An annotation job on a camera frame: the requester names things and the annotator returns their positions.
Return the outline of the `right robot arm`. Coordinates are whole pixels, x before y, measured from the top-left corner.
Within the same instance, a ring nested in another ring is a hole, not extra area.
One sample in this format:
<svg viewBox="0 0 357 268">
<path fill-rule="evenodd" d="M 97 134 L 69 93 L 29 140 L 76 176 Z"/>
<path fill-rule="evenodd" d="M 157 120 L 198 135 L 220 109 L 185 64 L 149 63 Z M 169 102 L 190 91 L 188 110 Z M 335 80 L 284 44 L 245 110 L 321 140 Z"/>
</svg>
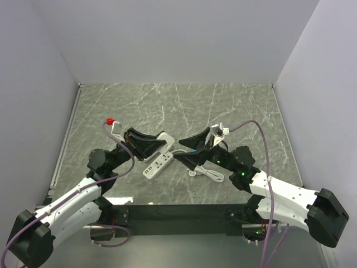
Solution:
<svg viewBox="0 0 357 268">
<path fill-rule="evenodd" d="M 228 151 L 220 147 L 227 130 L 205 129 L 203 132 L 179 140 L 189 152 L 174 154 L 174 158 L 193 171 L 206 161 L 231 171 L 232 184 L 252 194 L 252 204 L 245 209 L 245 217 L 252 223 L 273 218 L 307 231 L 317 242 L 335 248 L 349 220 L 349 215 L 336 195 L 325 188 L 319 191 L 298 187 L 267 176 L 254 167 L 255 159 L 248 146 Z"/>
</svg>

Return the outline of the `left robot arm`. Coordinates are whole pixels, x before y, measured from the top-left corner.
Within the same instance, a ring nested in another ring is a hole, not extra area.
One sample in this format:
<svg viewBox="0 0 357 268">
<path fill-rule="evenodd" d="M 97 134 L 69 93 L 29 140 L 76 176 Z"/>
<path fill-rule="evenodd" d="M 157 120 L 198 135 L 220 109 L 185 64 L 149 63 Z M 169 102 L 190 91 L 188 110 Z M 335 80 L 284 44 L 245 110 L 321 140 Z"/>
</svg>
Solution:
<svg viewBox="0 0 357 268">
<path fill-rule="evenodd" d="M 24 210 L 17 216 L 1 256 L 2 267 L 7 252 L 25 267 L 40 267 L 57 245 L 84 226 L 112 228 L 119 215 L 103 195 L 133 167 L 121 174 L 114 173 L 114 169 L 127 161 L 146 161 L 158 152 L 167 152 L 172 145 L 170 135 L 164 131 L 148 135 L 129 128 L 122 137 L 112 132 L 107 135 L 116 147 L 111 151 L 92 150 L 87 164 L 89 172 L 75 187 L 51 204 L 35 212 Z"/>
</svg>

